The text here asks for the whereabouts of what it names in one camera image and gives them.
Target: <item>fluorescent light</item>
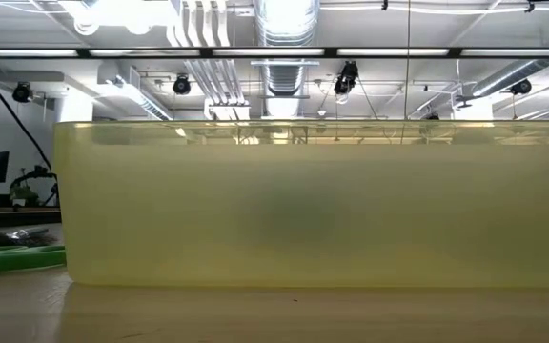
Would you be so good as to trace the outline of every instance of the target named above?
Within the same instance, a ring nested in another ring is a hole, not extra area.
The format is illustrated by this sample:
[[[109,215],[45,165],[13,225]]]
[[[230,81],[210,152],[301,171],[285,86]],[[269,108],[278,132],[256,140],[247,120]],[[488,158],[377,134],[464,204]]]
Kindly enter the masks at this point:
[[[321,56],[324,49],[263,48],[215,49],[215,56]]]
[[[549,56],[549,49],[464,49],[463,56]]]
[[[77,57],[77,52],[75,50],[1,49],[0,57]]]
[[[338,56],[361,55],[361,56],[444,56],[448,49],[338,49]]]
[[[270,66],[283,66],[283,67],[318,67],[318,61],[252,61],[252,67],[270,67]]]
[[[176,50],[142,50],[142,49],[128,49],[128,50],[102,50],[92,49],[90,50],[92,56],[95,57],[171,57],[171,56],[198,56],[199,50],[191,49],[176,49]]]

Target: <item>table surface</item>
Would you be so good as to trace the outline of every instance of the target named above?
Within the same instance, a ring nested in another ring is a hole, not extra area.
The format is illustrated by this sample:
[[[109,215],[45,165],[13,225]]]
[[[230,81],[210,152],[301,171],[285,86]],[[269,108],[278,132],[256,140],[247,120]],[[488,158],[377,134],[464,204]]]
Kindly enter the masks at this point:
[[[0,274],[0,342],[549,342],[549,290],[104,288]]]

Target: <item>ventilation duct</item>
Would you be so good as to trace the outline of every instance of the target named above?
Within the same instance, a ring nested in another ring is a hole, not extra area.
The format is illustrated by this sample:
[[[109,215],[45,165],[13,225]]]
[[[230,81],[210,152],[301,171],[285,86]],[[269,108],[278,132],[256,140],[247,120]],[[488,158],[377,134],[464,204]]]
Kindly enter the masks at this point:
[[[254,0],[259,44],[266,47],[308,46],[313,42],[319,0]],[[306,67],[265,66],[262,69],[268,114],[297,116]]]
[[[514,62],[491,76],[478,82],[472,88],[475,97],[488,96],[497,91],[505,90],[527,77],[549,67],[549,59],[522,60]]]

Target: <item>black light fixture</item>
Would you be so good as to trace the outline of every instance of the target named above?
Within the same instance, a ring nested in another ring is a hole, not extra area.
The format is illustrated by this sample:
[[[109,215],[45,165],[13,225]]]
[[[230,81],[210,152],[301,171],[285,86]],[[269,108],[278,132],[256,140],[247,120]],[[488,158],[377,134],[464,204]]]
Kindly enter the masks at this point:
[[[512,86],[512,88],[510,89],[510,92],[513,95],[528,94],[532,88],[533,88],[533,85],[531,85],[531,82],[525,79],[518,82],[516,85]]]
[[[338,80],[335,82],[335,93],[338,95],[348,94],[355,86],[355,79],[358,77],[359,68],[355,61],[346,61]]]
[[[31,90],[30,82],[19,82],[14,92],[11,94],[14,101],[27,104],[33,101],[33,91]]]
[[[190,93],[192,87],[190,81],[188,81],[188,74],[178,74],[175,83],[173,84],[173,91],[178,95],[187,95]]]

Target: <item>wall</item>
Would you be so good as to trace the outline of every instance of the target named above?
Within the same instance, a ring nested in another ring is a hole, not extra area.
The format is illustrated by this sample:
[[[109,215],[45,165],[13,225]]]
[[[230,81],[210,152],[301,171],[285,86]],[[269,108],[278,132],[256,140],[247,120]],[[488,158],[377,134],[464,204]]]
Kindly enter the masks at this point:
[[[53,111],[46,110],[46,112],[44,112],[44,108],[36,104],[18,104],[13,101],[9,92],[1,92],[16,111],[20,120],[25,124],[27,130],[29,130],[42,147],[46,156],[52,160]],[[26,172],[30,172],[35,165],[46,166],[37,149],[18,127],[1,101],[0,151],[10,152],[8,175],[6,177],[6,183],[0,183],[0,194],[9,193],[10,182],[22,175],[20,171],[21,168],[25,168]],[[50,189],[53,185],[52,180],[33,179],[29,181],[29,184],[33,191],[39,194],[40,200],[46,200],[50,196]]]

